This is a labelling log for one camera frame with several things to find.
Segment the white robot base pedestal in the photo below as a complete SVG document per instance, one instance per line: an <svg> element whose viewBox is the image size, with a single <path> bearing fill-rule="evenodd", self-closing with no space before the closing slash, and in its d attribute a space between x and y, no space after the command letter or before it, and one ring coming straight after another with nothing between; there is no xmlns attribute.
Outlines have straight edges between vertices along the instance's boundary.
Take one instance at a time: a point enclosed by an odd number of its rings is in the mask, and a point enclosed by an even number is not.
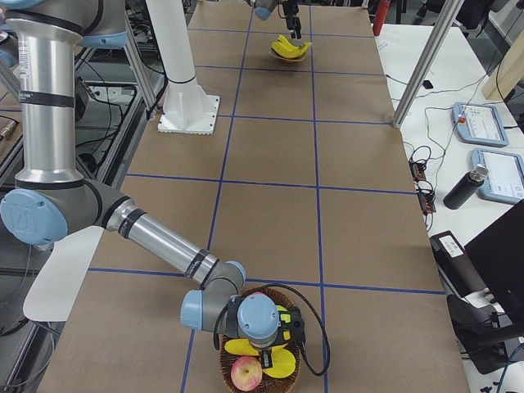
<svg viewBox="0 0 524 393"><path fill-rule="evenodd" d="M197 82L187 22L180 1L147 2L168 85L158 130L209 135L214 132L220 98Z"/></svg>

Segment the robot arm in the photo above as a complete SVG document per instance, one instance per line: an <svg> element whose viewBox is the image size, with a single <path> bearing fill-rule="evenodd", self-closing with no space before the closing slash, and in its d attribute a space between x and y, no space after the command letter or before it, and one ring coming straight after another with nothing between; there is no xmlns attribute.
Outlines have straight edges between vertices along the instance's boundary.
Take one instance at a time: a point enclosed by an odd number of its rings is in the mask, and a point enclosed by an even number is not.
<svg viewBox="0 0 524 393"><path fill-rule="evenodd" d="M249 342L248 353L271 368L303 325L264 294L242 297L246 273L222 262L138 208L119 190L86 179L75 164L74 48L123 47L121 1L6 1L20 65L24 167L1 202L17 239L46 245L90 226L116 231L199 284L183 300L181 322L198 331Z"/></svg>
<svg viewBox="0 0 524 393"><path fill-rule="evenodd" d="M296 0L246 0L260 20L267 20L274 10L286 21L288 33L292 38L301 39L301 22Z"/></svg>

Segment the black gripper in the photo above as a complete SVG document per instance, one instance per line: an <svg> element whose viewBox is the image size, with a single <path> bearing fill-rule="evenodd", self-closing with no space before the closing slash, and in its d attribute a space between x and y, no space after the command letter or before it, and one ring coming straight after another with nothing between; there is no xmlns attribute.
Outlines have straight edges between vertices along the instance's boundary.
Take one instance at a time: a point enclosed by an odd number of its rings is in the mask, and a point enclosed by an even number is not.
<svg viewBox="0 0 524 393"><path fill-rule="evenodd" d="M292 343L292 347L304 354L305 350L305 322L300 310L296 306L290 309L278 305L279 322L277 331L269 341L257 346L262 364L274 364L276 351Z"/></svg>
<svg viewBox="0 0 524 393"><path fill-rule="evenodd" d="M284 16L287 20L287 29L292 38L301 38L301 23L298 17L299 8L296 0L286 0L283 2Z"/></svg>

